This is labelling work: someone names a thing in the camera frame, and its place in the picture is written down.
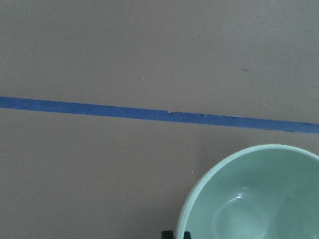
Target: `light green bowl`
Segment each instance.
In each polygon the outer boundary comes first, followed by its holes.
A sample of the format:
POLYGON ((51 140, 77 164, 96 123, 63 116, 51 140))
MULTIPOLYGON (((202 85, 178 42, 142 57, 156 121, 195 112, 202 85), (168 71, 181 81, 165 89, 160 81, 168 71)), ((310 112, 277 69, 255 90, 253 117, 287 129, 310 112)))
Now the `light green bowl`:
POLYGON ((319 239, 319 157, 286 145, 241 150, 189 194, 176 238, 319 239))

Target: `bowl rim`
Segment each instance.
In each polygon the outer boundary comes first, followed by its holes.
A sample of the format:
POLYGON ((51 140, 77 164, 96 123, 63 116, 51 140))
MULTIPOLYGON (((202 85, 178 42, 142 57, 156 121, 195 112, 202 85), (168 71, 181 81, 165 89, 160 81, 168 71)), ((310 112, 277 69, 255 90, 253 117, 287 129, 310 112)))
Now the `bowl rim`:
POLYGON ((319 156, 317 156, 309 151, 306 151, 306 150, 298 148, 298 147, 283 145, 283 144, 262 144, 262 145, 252 146, 252 147, 242 149, 240 151, 237 151, 237 152, 229 155, 228 157, 226 157, 225 159, 223 159, 219 163, 217 163, 215 166, 213 166, 208 172, 206 172, 199 179, 199 181, 195 184, 195 186, 193 187, 193 189, 189 193, 187 199, 184 202, 184 205, 182 207, 180 215, 179 215, 175 238, 176 239, 183 239, 190 211, 193 208, 193 205, 194 205, 198 195, 200 194, 202 189, 205 187, 205 185, 208 183, 208 181, 221 168, 223 168, 226 164, 232 162, 236 158, 239 158, 239 157, 246 155, 246 154, 249 154, 251 152, 256 152, 256 151, 265 150, 265 149, 285 149, 285 150, 294 151, 294 152, 304 154, 306 156, 309 156, 309 157, 319 161, 319 156))

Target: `blue stripe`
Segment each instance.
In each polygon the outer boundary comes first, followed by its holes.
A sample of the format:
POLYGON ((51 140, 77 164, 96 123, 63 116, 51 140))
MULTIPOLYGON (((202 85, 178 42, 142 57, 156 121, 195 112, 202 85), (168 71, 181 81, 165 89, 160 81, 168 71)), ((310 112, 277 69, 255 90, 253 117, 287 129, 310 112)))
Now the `blue stripe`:
POLYGON ((271 119, 254 119, 219 115, 203 115, 184 112, 170 113, 167 111, 160 110, 102 106, 59 101, 43 101, 11 97, 0 97, 0 108, 79 114, 90 116, 121 117, 141 120, 210 124, 220 126, 257 128, 304 133, 319 133, 318 123, 304 123, 271 119))

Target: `plastic bowl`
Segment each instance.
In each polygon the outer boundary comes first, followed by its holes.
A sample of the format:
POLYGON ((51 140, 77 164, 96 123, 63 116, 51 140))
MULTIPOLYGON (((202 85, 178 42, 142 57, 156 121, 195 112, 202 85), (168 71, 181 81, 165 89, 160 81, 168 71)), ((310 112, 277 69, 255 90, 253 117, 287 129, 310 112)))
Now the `plastic bowl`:
POLYGON ((319 157, 286 145, 241 150, 189 194, 176 238, 319 239, 319 157))

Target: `blue line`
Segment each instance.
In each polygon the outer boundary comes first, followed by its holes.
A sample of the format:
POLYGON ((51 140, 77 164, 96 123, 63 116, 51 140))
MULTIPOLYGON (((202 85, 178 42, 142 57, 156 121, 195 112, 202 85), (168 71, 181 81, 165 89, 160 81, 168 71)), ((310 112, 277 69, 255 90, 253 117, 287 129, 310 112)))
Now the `blue line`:
POLYGON ((121 117, 141 120, 158 120, 182 123, 210 124, 241 128, 257 128, 303 133, 319 133, 318 123, 254 119, 244 117, 203 115, 184 112, 103 106, 59 101, 44 101, 0 96, 0 108, 79 114, 90 116, 121 117))

